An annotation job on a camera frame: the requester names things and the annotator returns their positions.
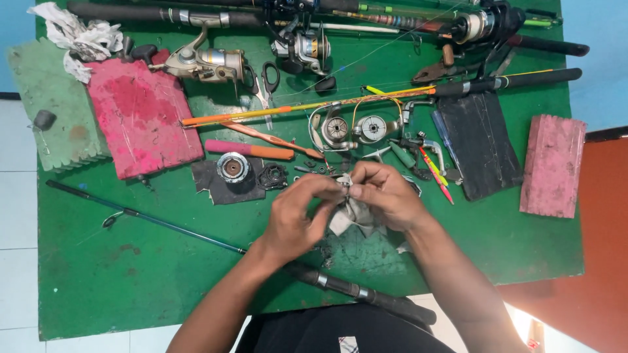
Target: cloth rag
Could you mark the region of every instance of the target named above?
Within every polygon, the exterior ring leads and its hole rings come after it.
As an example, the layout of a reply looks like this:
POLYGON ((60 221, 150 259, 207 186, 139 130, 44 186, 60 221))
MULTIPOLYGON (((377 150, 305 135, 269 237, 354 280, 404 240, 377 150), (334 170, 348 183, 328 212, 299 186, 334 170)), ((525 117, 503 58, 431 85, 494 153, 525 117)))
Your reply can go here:
POLYGON ((111 52, 122 50, 122 32, 119 24, 110 26, 103 20, 89 21, 87 26, 76 15, 61 10, 55 3, 43 3, 29 8, 27 13, 46 19, 48 39, 59 48, 68 49, 63 56, 65 71, 84 84, 89 83, 91 69, 72 58, 76 53, 85 62, 103 61, 111 52))
MULTIPOLYGON (((353 185, 351 176, 346 173, 336 179, 336 181, 339 183, 347 183, 349 186, 353 185)), ((340 236, 352 224, 357 225, 365 237, 369 237, 375 231, 379 231, 383 235, 387 234, 386 226, 377 221, 367 204, 349 197, 344 204, 338 207, 338 210, 329 223, 329 229, 331 229, 336 236, 340 236)))

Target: table surface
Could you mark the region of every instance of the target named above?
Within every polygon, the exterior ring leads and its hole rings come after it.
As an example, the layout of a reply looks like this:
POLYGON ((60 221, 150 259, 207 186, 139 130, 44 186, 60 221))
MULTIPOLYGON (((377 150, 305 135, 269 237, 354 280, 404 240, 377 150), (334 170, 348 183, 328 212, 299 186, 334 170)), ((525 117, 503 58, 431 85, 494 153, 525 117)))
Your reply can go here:
MULTIPOLYGON (((521 1, 512 1, 513 5, 521 1)), ((527 1, 529 8, 560 10, 558 0, 527 1)), ((38 36, 45 27, 37 19, 38 36)), ((129 23, 122 28, 137 45, 159 43, 176 50, 191 41, 198 28, 179 28, 160 23, 129 23)), ((522 30, 521 33, 562 40, 561 28, 522 30)), ((338 91, 325 100, 353 97, 359 86, 373 85, 383 91, 407 89, 407 83, 421 67, 439 60, 440 52, 426 36, 417 50, 406 35, 360 36, 328 31, 332 45, 332 67, 338 91)), ((267 60, 275 60, 268 46, 266 32, 247 33, 238 30, 210 30, 209 42, 215 48, 246 51, 249 63, 256 69, 267 60)), ((565 67, 565 58, 532 50, 520 50, 506 73, 530 72, 565 67)), ((316 102, 322 98, 311 89, 314 75, 295 77, 281 72, 281 84, 274 93, 277 105, 316 102)), ((241 111, 230 84, 184 82, 194 116, 241 111)), ((242 87, 238 93, 247 98, 242 87)), ((570 117, 567 84, 512 89, 500 92, 509 137, 519 162, 523 165, 531 118, 546 113, 570 117)), ((255 102, 253 109, 259 107, 255 102)), ((353 107, 343 108, 350 119, 353 107)), ((439 141, 429 117, 429 109, 419 107, 410 124, 411 131, 425 131, 439 141)), ((394 119, 395 109, 389 103, 365 105, 358 115, 378 114, 394 119)), ((273 119, 274 134, 303 146, 310 146, 303 112, 273 119)), ((266 132, 264 120, 252 125, 266 132)), ((220 127, 199 129, 201 140, 207 138, 266 145, 264 141, 220 127)), ((383 143, 353 151, 362 156, 383 143)), ((208 159, 218 155, 207 153, 208 159)), ((293 165, 303 165, 305 156, 298 153, 288 167, 289 180, 300 173, 293 165)), ((409 171, 397 158, 388 154, 386 163, 404 174, 409 171)), ((340 157, 331 155, 338 165, 340 157)), ((111 209, 79 199, 45 186, 47 179, 67 185, 79 185, 95 196, 132 207, 163 220, 174 222, 202 234, 224 239, 240 247, 262 234, 269 216, 270 204, 279 191, 271 191, 265 200, 234 205, 212 205, 207 193, 196 193, 190 165, 162 171, 151 176, 154 192, 139 182, 116 178, 111 160, 85 166, 62 174, 38 172, 39 301, 40 339, 77 337, 143 329, 181 323, 211 287, 238 261, 238 254, 189 238, 141 219, 120 217, 111 229, 101 228, 102 221, 113 214, 111 209)), ((456 243, 496 285, 534 281, 583 273, 580 218, 557 219, 519 212, 519 187, 499 192, 470 203, 462 189, 451 187, 455 205, 450 205, 434 181, 419 182, 423 201, 445 226, 456 243)), ((327 236, 333 255, 330 274, 370 286, 392 295, 427 293, 428 288, 408 253, 395 248, 403 236, 391 232, 387 237, 375 235, 365 239, 355 229, 341 237, 327 236)), ((304 261, 320 265, 320 252, 312 251, 304 261)), ((274 275, 259 291, 251 313, 275 312, 297 308, 347 303, 350 298, 294 282, 282 273, 274 275)))

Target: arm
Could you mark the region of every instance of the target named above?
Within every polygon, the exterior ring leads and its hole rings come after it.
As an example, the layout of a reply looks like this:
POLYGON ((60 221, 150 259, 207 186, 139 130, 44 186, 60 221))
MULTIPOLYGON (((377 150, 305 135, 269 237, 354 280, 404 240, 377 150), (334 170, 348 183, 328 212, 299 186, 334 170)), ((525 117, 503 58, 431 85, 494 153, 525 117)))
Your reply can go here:
POLYGON ((231 350, 259 287, 323 237, 329 215, 345 192, 330 178, 308 174, 277 196, 264 234, 198 304, 175 334, 167 353, 231 350), (309 219, 307 206, 314 197, 323 202, 309 219))
POLYGON ((404 232, 434 298, 470 353, 529 352, 497 290, 464 255, 393 167, 359 162, 351 174, 353 198, 395 231, 404 232))

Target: pink foam block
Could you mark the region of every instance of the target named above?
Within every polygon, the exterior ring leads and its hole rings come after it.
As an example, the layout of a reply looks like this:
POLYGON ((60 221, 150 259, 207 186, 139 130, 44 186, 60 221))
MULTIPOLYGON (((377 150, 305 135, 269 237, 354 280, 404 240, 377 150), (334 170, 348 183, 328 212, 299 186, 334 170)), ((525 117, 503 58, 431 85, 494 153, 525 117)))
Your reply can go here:
MULTIPOLYGON (((155 64, 169 56, 162 49, 155 64)), ((179 81, 164 72, 150 72, 143 61, 122 63, 110 59, 87 63, 92 78, 87 85, 100 129, 121 180, 188 163, 203 156, 195 129, 183 129, 192 117, 179 81)))
POLYGON ((586 130, 574 119, 532 118, 519 211, 574 217, 586 130))

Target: black-handled scissors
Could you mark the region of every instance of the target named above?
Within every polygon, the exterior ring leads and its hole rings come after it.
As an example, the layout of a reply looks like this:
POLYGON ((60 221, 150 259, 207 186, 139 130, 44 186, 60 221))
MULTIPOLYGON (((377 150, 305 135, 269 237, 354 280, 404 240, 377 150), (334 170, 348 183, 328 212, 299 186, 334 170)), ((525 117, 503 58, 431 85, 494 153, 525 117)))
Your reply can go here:
MULTIPOLYGON (((259 101, 262 104, 262 109, 270 109, 270 105, 268 104, 268 99, 273 100, 273 91, 275 91, 277 89, 277 86, 279 85, 279 68, 273 62, 265 62, 262 65, 262 82, 264 83, 263 91, 260 90, 259 78, 257 77, 255 70, 253 70, 253 68, 250 65, 244 65, 245 77, 247 77, 249 73, 251 74, 251 77, 252 77, 252 83, 251 85, 247 85, 245 83, 244 88, 250 93, 254 94, 259 99, 259 101), (269 67, 272 67, 273 70, 275 70, 275 72, 277 73, 277 79, 275 80, 275 82, 268 81, 267 71, 269 67)), ((271 119, 271 116, 266 115, 265 118, 266 118, 266 127, 269 130, 272 130, 273 121, 271 119)))

